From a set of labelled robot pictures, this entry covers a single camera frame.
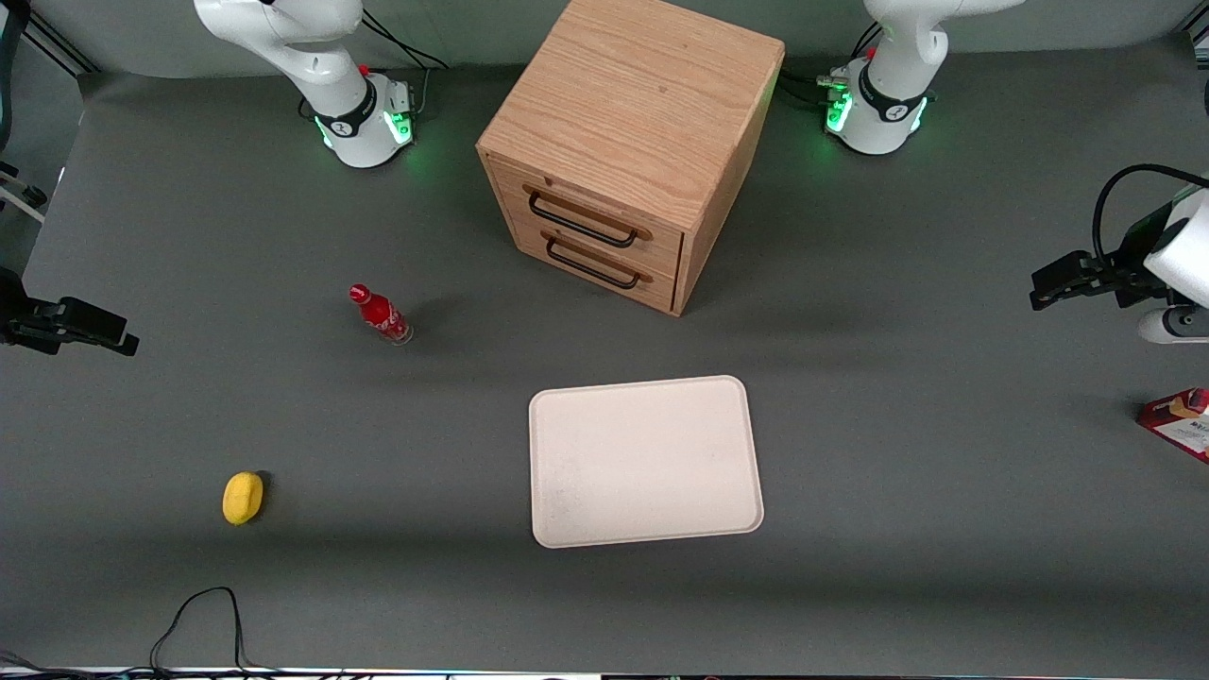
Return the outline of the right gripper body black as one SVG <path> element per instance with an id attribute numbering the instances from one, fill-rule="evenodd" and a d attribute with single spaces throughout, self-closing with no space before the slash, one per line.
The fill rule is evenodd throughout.
<path id="1" fill-rule="evenodd" d="M 23 315 L 31 313 L 31 298 L 27 295 L 22 277 L 8 267 L 0 267 L 1 275 L 1 327 L 8 328 Z"/>

